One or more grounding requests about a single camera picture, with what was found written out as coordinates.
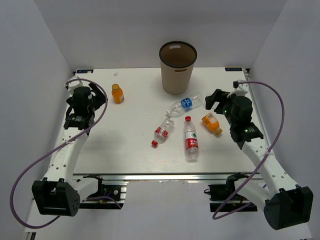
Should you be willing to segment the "large clear bottle red label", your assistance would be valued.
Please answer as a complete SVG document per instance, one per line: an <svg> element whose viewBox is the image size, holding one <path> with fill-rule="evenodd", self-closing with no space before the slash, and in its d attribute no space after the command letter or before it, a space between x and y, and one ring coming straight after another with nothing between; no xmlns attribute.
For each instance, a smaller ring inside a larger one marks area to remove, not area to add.
<svg viewBox="0 0 320 240"><path fill-rule="evenodd" d="M190 116L186 116L184 120L183 136L186 161L196 162L198 160L199 152L197 131Z"/></svg>

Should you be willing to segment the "orange juice bottle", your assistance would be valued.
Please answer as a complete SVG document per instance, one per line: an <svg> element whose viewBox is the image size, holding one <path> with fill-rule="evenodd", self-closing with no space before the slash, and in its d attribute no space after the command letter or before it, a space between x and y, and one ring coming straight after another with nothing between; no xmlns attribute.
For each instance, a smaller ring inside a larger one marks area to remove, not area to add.
<svg viewBox="0 0 320 240"><path fill-rule="evenodd" d="M219 121L211 112L206 114L201 120L206 128L215 136L219 136L223 132L223 130L220 128Z"/></svg>
<svg viewBox="0 0 320 240"><path fill-rule="evenodd" d="M120 88L120 86L115 83L112 85L112 97L115 103L120 104L125 100L124 94L123 94L123 90Z"/></svg>

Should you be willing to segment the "small clear bottle red cap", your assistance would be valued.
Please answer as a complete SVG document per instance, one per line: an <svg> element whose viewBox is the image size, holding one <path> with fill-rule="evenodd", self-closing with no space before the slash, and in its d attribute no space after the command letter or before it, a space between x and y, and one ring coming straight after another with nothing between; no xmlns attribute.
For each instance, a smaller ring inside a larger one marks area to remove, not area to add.
<svg viewBox="0 0 320 240"><path fill-rule="evenodd" d="M163 144L169 133L172 132L174 128L174 121L170 120L168 117L159 125L159 127L154 131L154 138L151 142L151 146L157 148L158 145Z"/></svg>

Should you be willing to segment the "clear bottle blue label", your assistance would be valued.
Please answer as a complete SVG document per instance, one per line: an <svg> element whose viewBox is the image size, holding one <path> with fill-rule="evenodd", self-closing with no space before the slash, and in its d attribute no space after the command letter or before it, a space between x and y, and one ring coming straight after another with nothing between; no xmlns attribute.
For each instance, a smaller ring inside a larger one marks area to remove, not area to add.
<svg viewBox="0 0 320 240"><path fill-rule="evenodd" d="M203 105L205 95L201 92L196 92L180 101L173 103L166 110L166 115L170 118L178 118L186 112L196 109Z"/></svg>

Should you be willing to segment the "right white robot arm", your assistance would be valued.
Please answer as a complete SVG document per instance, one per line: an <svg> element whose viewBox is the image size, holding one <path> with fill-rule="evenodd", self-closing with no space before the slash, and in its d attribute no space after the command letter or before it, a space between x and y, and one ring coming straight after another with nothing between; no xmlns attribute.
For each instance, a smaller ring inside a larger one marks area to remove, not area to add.
<svg viewBox="0 0 320 240"><path fill-rule="evenodd" d="M230 125L230 135L240 150L252 161L255 170L251 175L231 175L226 181L226 200L216 209L212 218L231 200L244 197L264 213L274 230L280 230L309 222L313 192L301 187L282 168L272 148L267 146L264 135L252 122L253 104L245 95L216 89L205 97L205 108L224 115Z"/></svg>

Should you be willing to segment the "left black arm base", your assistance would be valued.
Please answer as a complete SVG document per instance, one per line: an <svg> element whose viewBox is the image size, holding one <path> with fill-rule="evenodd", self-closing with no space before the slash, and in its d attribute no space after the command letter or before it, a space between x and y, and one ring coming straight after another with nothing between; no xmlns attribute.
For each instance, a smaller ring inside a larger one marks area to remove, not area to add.
<svg viewBox="0 0 320 240"><path fill-rule="evenodd" d="M71 185L80 195L80 209L119 210L126 199L127 183L106 176L74 176Z"/></svg>

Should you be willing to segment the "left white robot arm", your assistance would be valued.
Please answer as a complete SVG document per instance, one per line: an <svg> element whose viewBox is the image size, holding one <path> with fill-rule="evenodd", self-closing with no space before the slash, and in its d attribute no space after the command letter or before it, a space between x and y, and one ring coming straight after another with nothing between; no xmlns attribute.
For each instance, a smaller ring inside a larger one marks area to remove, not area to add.
<svg viewBox="0 0 320 240"><path fill-rule="evenodd" d="M69 216L77 214L80 204L89 196L99 200L105 196L106 187L97 177L72 180L81 149L95 124L95 111L107 105L106 95L94 83L81 83L68 90L65 123L60 148L51 160L42 180L33 182L31 190L42 215Z"/></svg>

